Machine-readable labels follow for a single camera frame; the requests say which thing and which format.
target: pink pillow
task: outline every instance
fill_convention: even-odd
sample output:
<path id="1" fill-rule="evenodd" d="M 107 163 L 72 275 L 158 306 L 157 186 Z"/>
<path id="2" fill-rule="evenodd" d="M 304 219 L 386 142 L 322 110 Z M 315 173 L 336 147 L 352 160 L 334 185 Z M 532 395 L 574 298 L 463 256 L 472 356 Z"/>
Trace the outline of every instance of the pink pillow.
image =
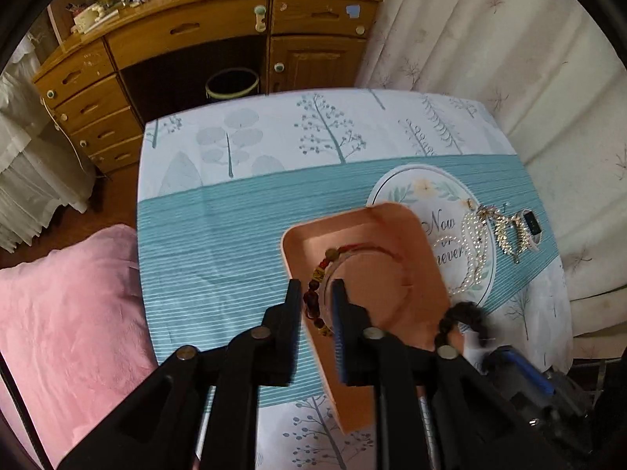
<path id="1" fill-rule="evenodd" d="M 56 467 L 157 366 L 135 230 L 113 226 L 0 270 L 0 351 Z M 7 400 L 0 394 L 0 410 L 14 412 Z"/>

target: orange tray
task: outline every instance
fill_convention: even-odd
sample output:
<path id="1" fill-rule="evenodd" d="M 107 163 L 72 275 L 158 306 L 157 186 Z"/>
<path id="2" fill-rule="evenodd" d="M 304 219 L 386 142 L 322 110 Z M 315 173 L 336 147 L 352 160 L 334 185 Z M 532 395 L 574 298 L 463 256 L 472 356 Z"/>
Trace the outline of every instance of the orange tray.
<path id="1" fill-rule="evenodd" d="M 450 303 L 421 222 L 408 208 L 383 203 L 300 224 L 285 232 L 281 250 L 290 277 L 299 279 L 305 290 L 328 248 L 360 242 L 385 248 L 400 257 L 400 262 L 383 253 L 363 252 L 342 263 L 332 279 L 344 279 L 350 302 L 366 307 L 373 325 L 390 320 L 391 313 L 396 313 L 391 326 L 385 329 L 407 345 L 433 350 L 438 323 Z M 324 310 L 323 317 L 330 322 Z M 313 322 L 304 315 L 303 325 L 342 431 L 348 433 L 371 425 L 371 387 L 343 385 L 335 367 L 333 338 L 318 334 Z M 453 344 L 463 349 L 459 332 L 453 334 Z"/>

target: trash can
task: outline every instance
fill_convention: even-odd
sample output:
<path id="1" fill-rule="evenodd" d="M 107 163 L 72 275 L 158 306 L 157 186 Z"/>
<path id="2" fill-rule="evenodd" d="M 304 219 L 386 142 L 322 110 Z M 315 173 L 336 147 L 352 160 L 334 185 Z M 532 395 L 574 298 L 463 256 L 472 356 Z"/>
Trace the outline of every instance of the trash can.
<path id="1" fill-rule="evenodd" d="M 211 76 L 205 84 L 210 101 L 228 101 L 259 93 L 259 75 L 245 67 L 224 69 Z"/>

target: curtain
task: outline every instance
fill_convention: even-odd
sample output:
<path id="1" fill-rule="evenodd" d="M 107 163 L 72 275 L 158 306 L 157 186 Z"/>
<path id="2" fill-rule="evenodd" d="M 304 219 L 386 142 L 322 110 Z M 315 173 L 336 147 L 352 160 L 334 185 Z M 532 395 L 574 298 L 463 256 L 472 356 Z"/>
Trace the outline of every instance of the curtain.
<path id="1" fill-rule="evenodd" d="M 54 128 L 31 82 L 40 67 L 27 35 L 0 75 L 0 247 L 32 243 L 61 205 L 87 210 L 95 170 Z"/>
<path id="2" fill-rule="evenodd" d="M 576 334 L 627 321 L 627 72 L 577 0 L 384 0 L 357 84 L 484 103 L 550 217 Z"/>

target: drawer handle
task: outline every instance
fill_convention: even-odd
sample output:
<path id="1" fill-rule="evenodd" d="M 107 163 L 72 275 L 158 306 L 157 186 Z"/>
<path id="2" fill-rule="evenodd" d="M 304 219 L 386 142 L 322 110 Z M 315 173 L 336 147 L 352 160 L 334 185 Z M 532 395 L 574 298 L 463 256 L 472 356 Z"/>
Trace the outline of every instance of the drawer handle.
<path id="1" fill-rule="evenodd" d="M 257 22 L 255 24 L 255 30 L 259 33 L 263 33 L 266 31 L 266 24 L 264 19 L 266 18 L 266 6 L 265 5 L 257 5 L 255 7 L 255 18 Z"/>
<path id="2" fill-rule="evenodd" d="M 181 35 L 194 32 L 200 28 L 200 23 L 183 23 L 170 30 L 170 35 Z"/>
<path id="3" fill-rule="evenodd" d="M 77 77 L 80 76 L 81 71 L 80 70 L 73 70 L 70 74 L 68 74 L 65 79 L 63 81 L 61 81 L 61 83 L 63 84 L 68 84 L 68 83 L 72 83 L 74 80 L 76 80 Z"/>
<path id="4" fill-rule="evenodd" d="M 96 108 L 98 108 L 98 104 L 90 104 L 89 106 L 85 106 L 83 109 L 81 109 L 80 114 L 87 114 L 89 112 L 92 112 Z"/>
<path id="5" fill-rule="evenodd" d="M 326 10 L 325 12 L 312 12 L 312 17 L 314 19 L 340 19 L 340 15 L 335 12 L 329 12 Z"/>
<path id="6" fill-rule="evenodd" d="M 105 139 L 106 137 L 113 136 L 115 131 L 104 131 L 102 134 L 98 134 L 98 139 Z"/>

